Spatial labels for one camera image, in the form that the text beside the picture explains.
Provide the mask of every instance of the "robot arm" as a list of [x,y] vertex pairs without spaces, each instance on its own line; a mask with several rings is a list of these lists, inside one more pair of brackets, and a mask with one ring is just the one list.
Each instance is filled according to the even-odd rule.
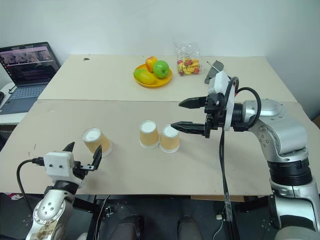
[[[233,93],[237,94],[239,83],[232,80],[221,71],[211,80],[208,96],[188,98],[179,104],[190,109],[204,107],[205,124],[180,121],[171,126],[206,138],[210,137],[211,130],[218,128],[227,131],[233,127],[235,132],[252,132],[260,142],[270,169],[273,192],[269,196],[270,219],[274,227],[280,229],[276,239],[296,237],[295,231],[288,227],[303,229],[301,239],[320,239],[320,199],[309,168],[305,128],[274,100],[263,99],[260,107],[253,100],[234,103]],[[234,90],[228,90],[231,84]],[[256,115],[257,121],[250,124]]]
[[101,145],[93,155],[93,163],[82,166],[74,161],[74,142],[63,151],[49,152],[43,157],[43,166],[54,186],[33,210],[33,223],[27,240],[62,240],[67,223],[73,213],[73,203],[78,188],[84,184],[88,171],[97,170],[102,157]]

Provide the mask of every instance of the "white tabletop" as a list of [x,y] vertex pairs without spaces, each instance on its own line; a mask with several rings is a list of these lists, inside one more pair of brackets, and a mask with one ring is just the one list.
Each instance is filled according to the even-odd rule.
[[[75,141],[74,156],[83,164],[92,154],[81,140],[90,127],[101,129],[114,143],[112,153],[99,170],[90,172],[80,194],[223,194],[218,161],[220,133],[211,139],[181,133],[180,149],[165,153],[159,147],[139,144],[139,124],[152,119],[158,130],[169,123],[203,123],[203,109],[185,109],[178,102],[206,96],[206,73],[180,77],[175,56],[157,56],[168,62],[173,77],[167,85],[144,88],[133,78],[134,69],[147,56],[71,55],[39,96],[23,121],[15,128],[0,152],[0,192],[15,192],[15,172],[26,159],[58,151]],[[320,131],[308,119],[264,57],[201,57],[200,63],[219,60],[229,76],[238,76],[240,87],[252,87],[261,98],[284,102],[288,112],[305,126],[309,136],[310,164],[315,177]],[[236,101],[252,100],[249,93]],[[226,177],[231,195],[267,195],[269,170],[256,137],[249,132],[227,132]],[[26,165],[22,180],[27,193],[43,193],[50,179],[42,167]]]
[[[144,64],[147,57],[70,55],[38,99],[180,102],[208,95],[208,85],[204,81],[210,66],[206,61],[218,60],[229,76],[239,78],[240,87],[255,89],[261,98],[297,102],[265,57],[203,56],[200,63],[207,71],[179,76],[176,56],[156,56],[169,64],[173,77],[167,85],[152,89],[140,86],[133,77],[135,68]],[[240,102],[254,99],[247,92],[241,92],[236,98]]]
[[[11,89],[15,84],[13,82],[8,83],[5,85],[1,92],[4,93],[4,99],[1,102],[0,108],[5,104],[5,102],[10,97],[9,89]],[[12,114],[3,114],[0,115],[0,125],[17,125],[24,119],[24,117],[27,115],[27,112],[20,112],[20,113],[12,113]]]
[[[320,181],[320,130],[296,102],[283,102],[288,113],[308,134],[312,174]],[[179,133],[175,153],[139,144],[139,125],[154,120],[157,129],[178,121],[204,123],[203,109],[186,109],[177,102],[38,100],[15,128],[0,152],[0,192],[19,192],[17,166],[23,160],[61,151],[75,141],[74,159],[92,163],[92,153],[82,141],[87,128],[97,127],[113,142],[113,150],[89,172],[79,194],[178,194],[222,195],[219,163],[221,131],[210,139]],[[269,168],[258,139],[251,132],[225,133],[225,171],[231,195],[271,193]],[[51,185],[44,167],[26,164],[21,179],[27,193],[43,193]]]

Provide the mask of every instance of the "orange plate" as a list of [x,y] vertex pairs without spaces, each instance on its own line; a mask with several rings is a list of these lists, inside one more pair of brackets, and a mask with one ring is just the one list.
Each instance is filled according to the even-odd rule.
[[[138,66],[135,70],[137,70],[137,69],[146,69],[148,71],[147,66],[145,64]],[[144,83],[140,82],[135,76],[133,76],[133,77],[136,80],[136,82],[138,84],[140,84],[141,86],[144,86],[147,88],[157,88],[157,87],[161,87],[161,86],[167,84],[168,82],[170,82],[170,80],[172,78],[172,71],[171,71],[171,69],[169,69],[169,70],[170,70],[170,72],[169,72],[168,76],[166,76],[165,78],[161,78],[161,79],[157,78],[155,83],[153,83],[153,84],[144,84]]]

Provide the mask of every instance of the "green apple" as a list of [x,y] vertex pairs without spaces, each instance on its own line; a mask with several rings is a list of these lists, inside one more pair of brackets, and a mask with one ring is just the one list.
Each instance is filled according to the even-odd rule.
[[153,73],[158,79],[164,79],[166,76],[168,76],[169,72],[169,65],[163,60],[159,60],[153,65]]

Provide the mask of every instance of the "mango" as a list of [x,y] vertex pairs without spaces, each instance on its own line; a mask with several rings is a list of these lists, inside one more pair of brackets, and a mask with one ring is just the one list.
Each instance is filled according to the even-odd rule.
[[133,75],[139,82],[147,85],[151,85],[157,80],[156,76],[146,69],[137,69],[133,72]]

